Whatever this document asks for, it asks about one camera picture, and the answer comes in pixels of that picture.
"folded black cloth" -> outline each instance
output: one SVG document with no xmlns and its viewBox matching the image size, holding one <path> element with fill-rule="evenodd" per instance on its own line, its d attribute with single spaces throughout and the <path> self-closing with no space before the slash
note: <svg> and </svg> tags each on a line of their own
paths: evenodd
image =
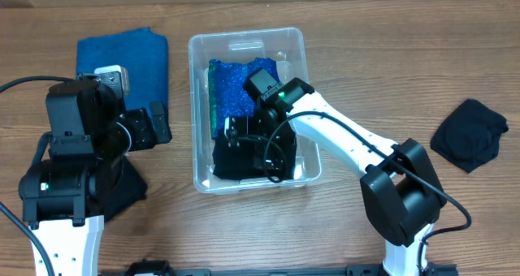
<svg viewBox="0 0 520 276">
<path fill-rule="evenodd" d="M 470 173 L 498 155 L 507 120 L 474 99 L 464 101 L 440 124 L 431 149 Z"/>
</svg>

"wooden table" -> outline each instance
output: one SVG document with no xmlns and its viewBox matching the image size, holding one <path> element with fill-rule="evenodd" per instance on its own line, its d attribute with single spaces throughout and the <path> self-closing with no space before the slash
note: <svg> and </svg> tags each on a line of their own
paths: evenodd
<svg viewBox="0 0 520 276">
<path fill-rule="evenodd" d="M 323 152 L 323 180 L 307 188 L 203 195 L 193 187 L 188 40 L 206 32 L 295 26 L 309 75 L 339 111 L 381 136 L 428 148 L 449 194 L 474 225 L 435 237 L 427 256 L 463 275 L 520 273 L 520 0 L 358 1 L 114 6 L 0 10 L 0 84 L 27 75 L 74 76 L 76 42 L 150 26 L 170 46 L 172 142 L 132 153 L 148 200 L 103 233 L 99 269 L 168 259 L 213 270 L 341 267 L 379 263 L 383 239 L 366 219 L 358 181 Z M 18 182 L 42 132 L 47 88 L 36 82 L 0 97 L 0 199 L 21 216 Z M 508 119 L 497 159 L 470 175 L 428 145 L 464 99 Z M 452 206 L 439 227 L 460 224 Z M 0 216 L 0 274 L 33 275 L 28 239 Z"/>
</svg>

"clear plastic container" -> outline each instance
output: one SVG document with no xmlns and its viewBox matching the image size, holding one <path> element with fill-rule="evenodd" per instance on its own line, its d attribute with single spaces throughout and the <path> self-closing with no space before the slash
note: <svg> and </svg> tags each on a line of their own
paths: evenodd
<svg viewBox="0 0 520 276">
<path fill-rule="evenodd" d="M 300 187 L 315 181 L 322 172 L 318 146 L 297 137 L 294 179 L 272 183 L 267 178 L 219 179 L 213 175 L 213 148 L 210 134 L 208 66 L 211 59 L 226 63 L 249 63 L 256 57 L 276 61 L 280 81 L 294 77 L 309 81 L 303 35 L 297 28 L 224 32 L 196 35 L 189 40 L 189 79 L 192 104 L 193 184 L 199 192 L 226 194 L 244 189 Z"/>
</svg>

